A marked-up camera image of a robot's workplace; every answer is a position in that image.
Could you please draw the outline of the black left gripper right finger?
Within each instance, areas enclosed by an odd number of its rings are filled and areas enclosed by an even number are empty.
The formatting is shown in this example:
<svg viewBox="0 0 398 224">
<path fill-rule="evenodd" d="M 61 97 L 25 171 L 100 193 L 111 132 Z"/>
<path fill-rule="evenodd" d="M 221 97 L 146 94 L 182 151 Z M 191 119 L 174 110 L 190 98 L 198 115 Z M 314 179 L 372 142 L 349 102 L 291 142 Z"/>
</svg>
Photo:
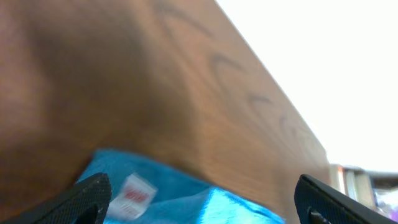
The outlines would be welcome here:
<svg viewBox="0 0 398 224">
<path fill-rule="evenodd" d="M 307 174 L 297 182 L 294 203 L 301 224 L 397 224 Z"/>
</svg>

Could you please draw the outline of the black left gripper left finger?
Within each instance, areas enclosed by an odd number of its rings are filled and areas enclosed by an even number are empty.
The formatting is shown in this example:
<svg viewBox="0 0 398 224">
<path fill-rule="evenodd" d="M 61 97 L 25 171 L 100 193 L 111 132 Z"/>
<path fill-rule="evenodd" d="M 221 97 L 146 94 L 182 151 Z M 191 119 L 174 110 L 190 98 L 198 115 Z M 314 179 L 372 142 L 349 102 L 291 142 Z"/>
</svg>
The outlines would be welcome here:
<svg viewBox="0 0 398 224">
<path fill-rule="evenodd" d="M 97 173 L 3 224 L 101 224 L 111 196 L 108 175 Z"/>
</svg>

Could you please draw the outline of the blue microfiber cloth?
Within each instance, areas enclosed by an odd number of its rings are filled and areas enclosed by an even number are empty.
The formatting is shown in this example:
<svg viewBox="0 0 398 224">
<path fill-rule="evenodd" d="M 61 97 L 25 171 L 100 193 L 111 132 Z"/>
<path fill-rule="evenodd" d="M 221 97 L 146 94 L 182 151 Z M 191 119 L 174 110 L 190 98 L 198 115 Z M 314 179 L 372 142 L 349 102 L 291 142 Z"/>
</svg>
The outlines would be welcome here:
<svg viewBox="0 0 398 224">
<path fill-rule="evenodd" d="M 109 177 L 112 196 L 118 195 L 128 176 L 137 173 L 157 188 L 148 209 L 133 221 L 107 216 L 105 223 L 283 223 L 284 219 L 267 208 L 241 198 L 172 167 L 146 157 L 110 149 L 96 151 L 80 176 Z"/>
</svg>

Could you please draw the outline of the white cloth care label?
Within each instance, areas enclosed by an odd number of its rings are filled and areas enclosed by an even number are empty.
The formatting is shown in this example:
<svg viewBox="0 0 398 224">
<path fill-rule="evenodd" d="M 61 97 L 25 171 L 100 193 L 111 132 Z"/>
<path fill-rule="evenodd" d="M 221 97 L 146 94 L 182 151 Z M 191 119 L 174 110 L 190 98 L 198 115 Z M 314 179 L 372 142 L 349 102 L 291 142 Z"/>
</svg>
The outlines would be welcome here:
<svg viewBox="0 0 398 224">
<path fill-rule="evenodd" d="M 118 195 L 110 202 L 107 216 L 120 221 L 133 221 L 149 207 L 157 188 L 137 173 L 126 178 Z"/>
</svg>

